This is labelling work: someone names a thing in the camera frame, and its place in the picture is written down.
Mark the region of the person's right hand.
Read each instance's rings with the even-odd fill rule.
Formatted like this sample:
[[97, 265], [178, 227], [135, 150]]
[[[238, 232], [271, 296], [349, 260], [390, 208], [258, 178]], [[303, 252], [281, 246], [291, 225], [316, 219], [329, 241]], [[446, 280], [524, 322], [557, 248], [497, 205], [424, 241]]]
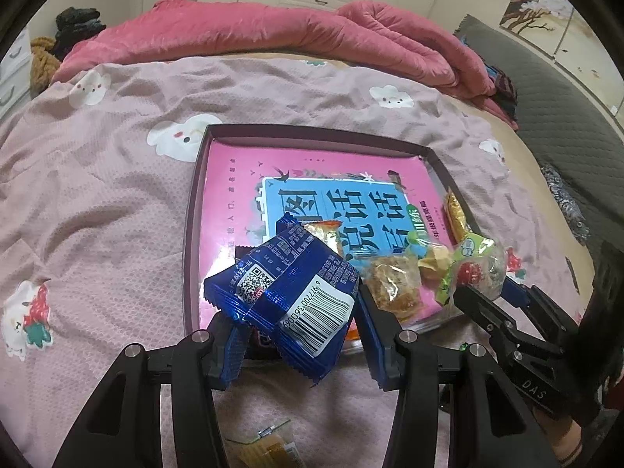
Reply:
[[581, 426], [569, 415], [552, 418], [535, 407], [532, 408], [532, 413], [546, 434], [560, 466], [571, 465], [583, 450]]

